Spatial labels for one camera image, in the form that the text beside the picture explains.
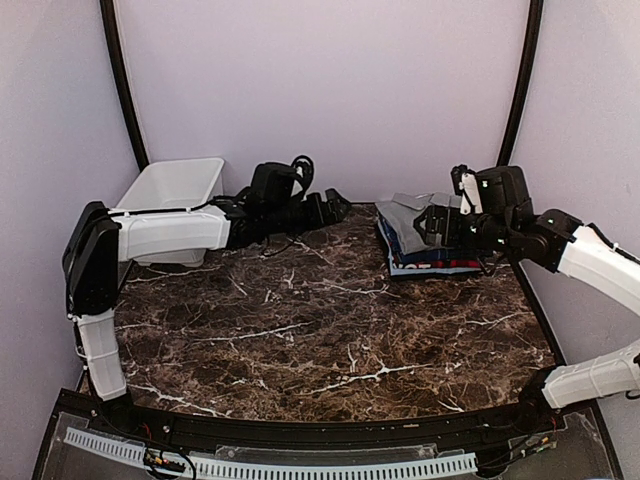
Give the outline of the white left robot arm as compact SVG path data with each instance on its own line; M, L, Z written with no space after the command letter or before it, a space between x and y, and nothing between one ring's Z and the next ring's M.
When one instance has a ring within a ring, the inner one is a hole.
M249 186L222 192L219 157L147 166L118 205L88 203L64 250L66 311L75 325L78 355L102 401L103 421L120 436L141 427L127 393L114 316L124 262L199 266L208 250L235 250L275 234L299 235L340 223L351 204L335 189L309 188L313 161L259 164Z

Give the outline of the light blue shirt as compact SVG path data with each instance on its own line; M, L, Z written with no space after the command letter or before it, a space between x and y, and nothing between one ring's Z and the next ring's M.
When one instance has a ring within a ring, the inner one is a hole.
M418 262L409 264L396 264L393 261L390 261L388 268L392 278L465 275L475 274L481 271L481 267L477 261L467 260L433 261L430 263Z

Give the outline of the black red shirt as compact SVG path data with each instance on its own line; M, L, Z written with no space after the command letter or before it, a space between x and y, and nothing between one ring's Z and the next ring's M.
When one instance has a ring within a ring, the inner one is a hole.
M390 255L388 261L390 273L392 275L453 275L463 273L476 273L481 271L480 264L476 260L445 259L432 261L409 261L401 260L399 257Z

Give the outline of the grey long sleeve shirt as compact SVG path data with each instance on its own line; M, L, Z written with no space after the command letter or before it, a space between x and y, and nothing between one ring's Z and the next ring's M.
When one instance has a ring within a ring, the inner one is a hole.
M375 203L378 213L395 231L401 251L405 254L417 253L427 248L442 248L442 235L433 234L424 242L414 228L414 220L429 206L460 208L461 197L447 193L429 193L413 196L395 193L391 200Z

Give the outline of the blue plaid shirt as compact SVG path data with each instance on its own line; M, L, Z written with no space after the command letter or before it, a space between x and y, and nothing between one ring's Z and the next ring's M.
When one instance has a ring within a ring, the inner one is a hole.
M377 218L378 226L381 228L383 236L386 238L387 243L391 246L393 258L402 264L416 263L416 262L433 262L447 259L447 250L443 248L427 247L423 246L419 250L407 253L400 244L399 237L395 230L386 222L386 220L379 216Z

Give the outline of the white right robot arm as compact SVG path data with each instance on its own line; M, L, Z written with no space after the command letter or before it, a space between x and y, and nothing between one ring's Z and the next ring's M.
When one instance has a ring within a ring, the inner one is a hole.
M523 170L497 166L451 171L460 203L432 205L413 222L426 244L500 252L530 260L552 273L579 280L632 312L639 310L639 260L609 241L593 223L559 209L537 214ZM536 373L510 413L521 434L534 432L549 416L585 400L639 393L639 343L580 363Z

